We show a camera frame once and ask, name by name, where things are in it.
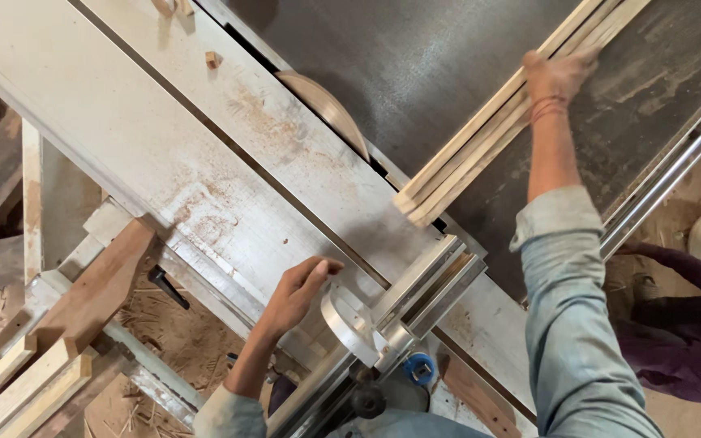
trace hand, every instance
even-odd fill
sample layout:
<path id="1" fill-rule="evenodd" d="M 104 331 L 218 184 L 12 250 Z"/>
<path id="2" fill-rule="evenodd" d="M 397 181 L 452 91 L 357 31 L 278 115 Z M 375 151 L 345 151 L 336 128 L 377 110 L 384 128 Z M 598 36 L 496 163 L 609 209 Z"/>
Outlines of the hand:
<path id="1" fill-rule="evenodd" d="M 532 102 L 557 97 L 568 105 L 578 94 L 585 78 L 598 67 L 599 51 L 600 47 L 594 47 L 553 60 L 535 51 L 527 53 L 523 57 L 523 67 Z"/>
<path id="2" fill-rule="evenodd" d="M 628 240 L 618 248 L 615 254 L 619 256 L 629 256 L 632 254 L 637 254 L 639 252 L 640 245 L 642 243 L 636 240 Z"/>
<path id="3" fill-rule="evenodd" d="M 310 302 L 329 274 L 338 274 L 345 265 L 334 259 L 313 256 L 288 269 L 280 278 L 258 324 L 279 339 L 296 327 L 310 309 Z"/>

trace gray metal table surface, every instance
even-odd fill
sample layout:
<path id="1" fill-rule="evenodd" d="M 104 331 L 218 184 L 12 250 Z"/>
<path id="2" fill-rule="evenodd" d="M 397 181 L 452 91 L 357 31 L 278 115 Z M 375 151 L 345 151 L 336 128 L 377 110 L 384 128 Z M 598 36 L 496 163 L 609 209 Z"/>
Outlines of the gray metal table surface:
<path id="1" fill-rule="evenodd" d="M 580 0 L 223 0 L 416 174 Z"/>
<path id="2" fill-rule="evenodd" d="M 361 132 L 416 174 L 579 4 L 578 0 L 223 0 Z M 571 108 L 581 176 L 609 212 L 701 107 L 701 0 L 654 0 L 601 55 Z M 508 244 L 525 205 L 530 131 L 448 213 L 486 250 L 488 274 L 525 297 Z"/>

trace blue clamp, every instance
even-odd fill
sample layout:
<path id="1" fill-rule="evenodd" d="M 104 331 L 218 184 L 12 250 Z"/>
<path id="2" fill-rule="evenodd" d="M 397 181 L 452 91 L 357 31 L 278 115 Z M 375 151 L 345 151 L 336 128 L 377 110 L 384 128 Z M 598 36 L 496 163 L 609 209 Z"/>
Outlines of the blue clamp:
<path id="1" fill-rule="evenodd" d="M 415 353 L 402 364 L 407 378 L 417 386 L 425 385 L 434 377 L 434 361 L 428 354 Z"/>

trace table saw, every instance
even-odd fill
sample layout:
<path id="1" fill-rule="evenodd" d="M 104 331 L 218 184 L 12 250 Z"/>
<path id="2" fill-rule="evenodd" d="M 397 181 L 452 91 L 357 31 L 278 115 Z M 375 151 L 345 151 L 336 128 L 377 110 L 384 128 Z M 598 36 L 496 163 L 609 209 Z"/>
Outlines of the table saw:
<path id="1" fill-rule="evenodd" d="M 507 247 L 530 135 L 433 226 L 391 198 L 578 3 L 198 0 L 164 16 L 149 0 L 6 0 L 0 97 L 111 194 L 108 217 L 144 216 L 162 266 L 242 337 L 288 267 L 345 262 L 280 344 L 310 375 L 270 435 L 318 433 L 347 414 L 360 366 L 384 379 L 430 342 L 460 350 L 529 431 Z M 609 255 L 701 155 L 701 0 L 653 0 L 600 62 L 570 113 Z M 288 69 L 347 108 L 370 164 L 278 81 Z"/>

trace circular saw blade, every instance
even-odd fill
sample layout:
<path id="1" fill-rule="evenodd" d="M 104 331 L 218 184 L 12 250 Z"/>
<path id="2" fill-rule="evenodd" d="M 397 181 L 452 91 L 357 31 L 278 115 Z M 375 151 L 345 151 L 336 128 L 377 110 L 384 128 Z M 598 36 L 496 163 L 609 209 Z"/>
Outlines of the circular saw blade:
<path id="1" fill-rule="evenodd" d="M 345 107 L 328 91 L 314 80 L 293 70 L 275 73 L 278 79 L 291 93 L 294 93 L 312 111 L 318 114 L 324 122 L 334 129 L 345 142 L 354 148 L 365 161 L 369 162 L 369 152 L 364 142 L 364 136 L 358 129 Z"/>

